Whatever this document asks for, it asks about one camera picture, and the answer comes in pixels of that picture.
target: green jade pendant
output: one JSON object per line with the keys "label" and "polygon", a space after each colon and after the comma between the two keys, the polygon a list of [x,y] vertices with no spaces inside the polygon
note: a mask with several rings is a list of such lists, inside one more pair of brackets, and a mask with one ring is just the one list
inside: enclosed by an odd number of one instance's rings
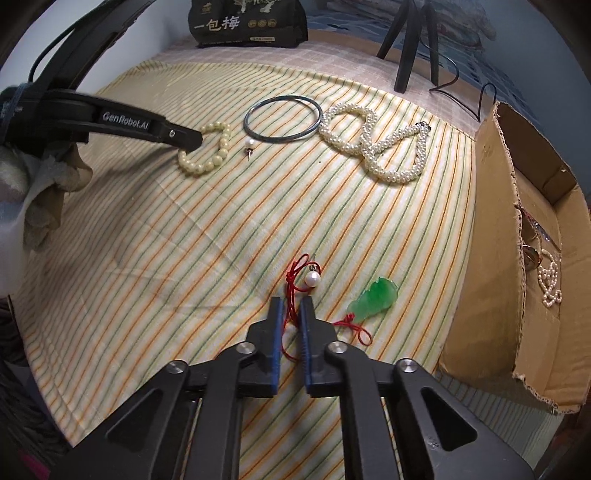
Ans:
{"label": "green jade pendant", "polygon": [[355,315],[354,322],[361,322],[367,317],[390,308],[397,298],[398,287],[396,284],[387,278],[380,277],[357,300],[349,304],[347,313]]}

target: cardboard box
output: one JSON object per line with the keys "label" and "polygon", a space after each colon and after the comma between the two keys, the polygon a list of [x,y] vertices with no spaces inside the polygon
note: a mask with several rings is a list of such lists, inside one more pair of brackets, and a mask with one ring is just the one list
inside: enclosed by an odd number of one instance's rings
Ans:
{"label": "cardboard box", "polygon": [[[478,129],[475,154],[470,257],[440,366],[519,403],[577,411],[591,381],[591,223],[583,193],[550,143],[504,103]],[[520,208],[556,245],[538,238]],[[523,244],[561,258],[562,303],[542,304]]]}

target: black snack package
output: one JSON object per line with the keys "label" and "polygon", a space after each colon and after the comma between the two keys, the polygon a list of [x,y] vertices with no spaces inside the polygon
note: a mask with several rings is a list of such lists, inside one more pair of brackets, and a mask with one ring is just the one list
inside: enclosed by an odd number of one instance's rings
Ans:
{"label": "black snack package", "polygon": [[199,47],[297,47],[308,40],[299,0],[193,0],[189,29]]}

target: striped tablecloth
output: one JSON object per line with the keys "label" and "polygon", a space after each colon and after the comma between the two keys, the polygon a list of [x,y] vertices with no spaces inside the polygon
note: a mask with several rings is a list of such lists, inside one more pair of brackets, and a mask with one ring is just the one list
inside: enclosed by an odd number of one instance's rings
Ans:
{"label": "striped tablecloth", "polygon": [[[380,138],[429,122],[423,175],[406,186],[379,184],[317,135],[260,144],[248,161],[244,113],[285,93],[324,108],[370,106]],[[473,139],[390,93],[286,67],[146,62],[100,94],[189,127],[225,121],[233,136],[226,163],[199,178],[182,173],[167,147],[94,136],[82,148],[95,176],[68,197],[62,227],[32,257],[15,299],[31,369],[71,442],[167,361],[209,360],[243,339],[303,252],[324,267],[313,293],[319,318],[341,318],[379,276],[399,284],[395,306],[365,323],[375,337],[368,354],[388,362],[412,356],[434,371],[469,247]],[[279,134],[310,118],[301,106],[274,105],[254,125]],[[353,116],[333,122],[349,138],[360,125]],[[217,140],[207,135],[189,159],[210,158]],[[405,140],[381,161],[408,167],[413,156],[414,142]],[[284,338],[288,348],[294,333]],[[241,478],[343,476],[338,403],[308,398],[295,371],[283,359],[280,393],[246,403]]]}

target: pearl strand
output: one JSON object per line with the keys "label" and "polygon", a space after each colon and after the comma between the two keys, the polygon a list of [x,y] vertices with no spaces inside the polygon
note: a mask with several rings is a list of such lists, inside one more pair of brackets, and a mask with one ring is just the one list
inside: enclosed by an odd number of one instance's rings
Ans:
{"label": "pearl strand", "polygon": [[215,132],[216,130],[222,131],[222,137],[220,138],[219,149],[217,153],[212,157],[211,160],[207,160],[205,163],[192,162],[187,159],[187,152],[179,150],[177,154],[178,165],[187,173],[191,175],[202,175],[212,171],[215,167],[219,167],[223,161],[228,157],[228,141],[232,136],[232,128],[225,122],[214,122],[211,124],[203,125],[199,128],[202,134]]}
{"label": "pearl strand", "polygon": [[[354,113],[365,118],[359,142],[346,142],[330,131],[330,121],[336,115],[343,113]],[[355,105],[354,103],[338,103],[330,107],[322,115],[318,133],[329,145],[334,146],[341,153],[357,157],[362,156],[365,168],[382,181],[404,184],[417,179],[423,172],[425,163],[427,162],[427,134],[431,131],[431,127],[425,122],[419,122],[415,125],[409,125],[401,130],[397,130],[385,139],[373,143],[371,137],[377,122],[377,114],[369,108]],[[403,138],[413,137],[415,135],[417,136],[416,157],[410,169],[386,170],[378,164],[376,159],[378,154],[394,146],[394,144]]]}
{"label": "pearl strand", "polygon": [[538,267],[538,283],[544,292],[542,303],[546,308],[550,308],[554,303],[560,303],[562,301],[562,291],[556,288],[556,284],[558,283],[558,265],[554,261],[554,257],[545,249],[542,249],[542,255],[550,259],[550,265],[548,268],[544,268],[542,265]]}

